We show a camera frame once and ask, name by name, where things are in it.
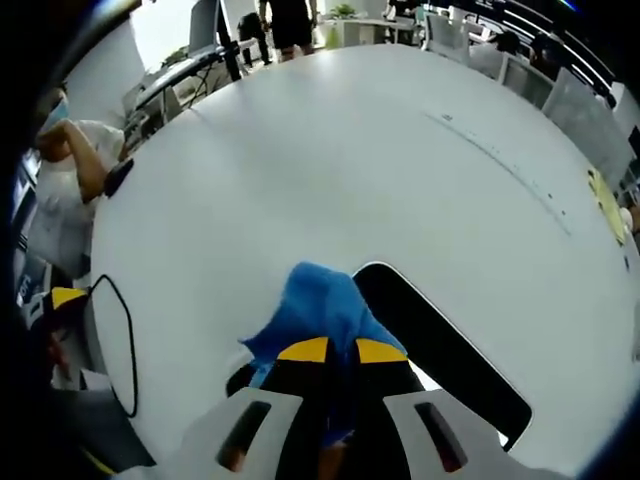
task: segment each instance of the computer monitor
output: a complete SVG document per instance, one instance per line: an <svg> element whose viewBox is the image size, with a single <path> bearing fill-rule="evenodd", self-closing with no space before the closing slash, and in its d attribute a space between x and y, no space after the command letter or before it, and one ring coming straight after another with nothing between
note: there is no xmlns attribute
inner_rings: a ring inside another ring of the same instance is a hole
<svg viewBox="0 0 640 480"><path fill-rule="evenodd" d="M216 48L216 31L220 0L199 0L191 9L191 31L189 33L189 53L206 47Z"/></svg>

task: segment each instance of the yellow tape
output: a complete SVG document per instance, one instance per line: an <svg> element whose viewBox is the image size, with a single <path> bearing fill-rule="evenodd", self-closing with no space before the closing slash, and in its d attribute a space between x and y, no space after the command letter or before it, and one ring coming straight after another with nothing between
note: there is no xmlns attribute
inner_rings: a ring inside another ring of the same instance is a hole
<svg viewBox="0 0 640 480"><path fill-rule="evenodd" d="M51 289L51 302L53 303L53 309L57 310L60 305L63 305L76 298L83 297L87 294L84 290L77 288L62 288L54 287Z"/></svg>
<svg viewBox="0 0 640 480"><path fill-rule="evenodd" d="M404 353L387 343L358 338L356 345L358 345L360 363L404 362L407 360Z"/></svg>
<svg viewBox="0 0 640 480"><path fill-rule="evenodd" d="M113 471L112 469L107 467L104 463L102 463L100 460L98 460L96 457L91 455L91 453L89 453L88 450L85 450L82 447L80 447L80 450L82 450L82 453L84 453L86 457L91 461L91 463L93 463L98 468L98 470L100 470L102 473L106 473L107 475L116 475L118 473Z"/></svg>
<svg viewBox="0 0 640 480"><path fill-rule="evenodd" d="M305 340L304 342L294 343L289 348L280 352L278 360L324 363L327 356L328 344L329 339L327 337L318 337Z"/></svg>

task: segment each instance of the office chair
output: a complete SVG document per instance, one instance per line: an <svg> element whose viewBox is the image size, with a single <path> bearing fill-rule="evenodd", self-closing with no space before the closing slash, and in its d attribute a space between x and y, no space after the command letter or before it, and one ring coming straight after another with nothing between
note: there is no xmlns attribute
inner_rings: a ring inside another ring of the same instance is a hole
<svg viewBox="0 0 640 480"><path fill-rule="evenodd" d="M542 109L551 94L553 81L518 57L504 53L498 83Z"/></svg>
<svg viewBox="0 0 640 480"><path fill-rule="evenodd" d="M441 15L426 16L427 51L464 65L469 64L469 30L466 23Z"/></svg>
<svg viewBox="0 0 640 480"><path fill-rule="evenodd" d="M612 191L617 191L635 157L613 112L592 90L562 68L542 108L544 113L596 167Z"/></svg>

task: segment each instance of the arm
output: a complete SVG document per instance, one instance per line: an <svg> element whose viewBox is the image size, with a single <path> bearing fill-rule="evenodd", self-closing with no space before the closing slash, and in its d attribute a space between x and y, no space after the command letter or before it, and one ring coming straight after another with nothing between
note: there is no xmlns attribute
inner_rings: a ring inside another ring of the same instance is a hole
<svg viewBox="0 0 640 480"><path fill-rule="evenodd" d="M98 152L78 127L72 122L64 122L63 128L76 164L82 201L88 203L104 191L104 180L108 172L102 166Z"/></svg>
<svg viewBox="0 0 640 480"><path fill-rule="evenodd" d="M260 15L260 21L262 24L267 23L267 2L260 0L260 7L258 8L258 15Z"/></svg>
<svg viewBox="0 0 640 480"><path fill-rule="evenodd" d="M318 0L309 0L309 6L311 7L311 23L315 25L318 21Z"/></svg>
<svg viewBox="0 0 640 480"><path fill-rule="evenodd" d="M387 8L385 8L384 13L382 14L382 16L384 18L387 18L389 16L389 14L391 13L391 9L393 8L393 2L391 0L389 0L387 2Z"/></svg>
<svg viewBox="0 0 640 480"><path fill-rule="evenodd" d="M633 228L631 233L638 233L640 232L640 206L635 205L631 207L629 212L631 212L631 218L633 219Z"/></svg>

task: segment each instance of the desk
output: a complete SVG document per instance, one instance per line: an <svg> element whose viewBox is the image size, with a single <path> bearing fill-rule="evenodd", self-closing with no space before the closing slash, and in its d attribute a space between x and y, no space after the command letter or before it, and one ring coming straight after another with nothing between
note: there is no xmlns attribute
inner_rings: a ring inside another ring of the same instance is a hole
<svg viewBox="0 0 640 480"><path fill-rule="evenodd" d="M638 253L617 245L573 143L463 65L400 45L299 58L214 92L135 160L98 207L92 275L129 305L132 424L156 460L224 397L237 339L264 326L301 260L387 262L423 291L531 405L511 450L526 465L575 474L636 392ZM126 404L112 302L96 292Z"/></svg>
<svg viewBox="0 0 640 480"><path fill-rule="evenodd" d="M348 19L336 19L336 20L327 20L325 22L326 24L329 25L336 25L336 26L342 26L342 32L341 32L341 39L343 42L343 46L353 46L353 45L344 45L344 38L345 38L345 34L344 34L344 27L343 25L345 24L349 24L349 25L358 25L360 27L378 27L378 28L384 28L384 29L390 29L393 30L395 32L394 35L394 43L398 43L398 32L399 31L412 31L415 27L413 25L409 25L406 23L401 23L401 22L390 22L388 20L377 20L377 19L373 19L373 18L348 18Z"/></svg>
<svg viewBox="0 0 640 480"><path fill-rule="evenodd" d="M222 61L223 55L223 47L205 49L202 52L195 54L193 57L172 65L164 75L149 85L144 91L140 92L136 99L135 110L143 108L165 88L176 85L185 78L195 75L203 67L213 62Z"/></svg>

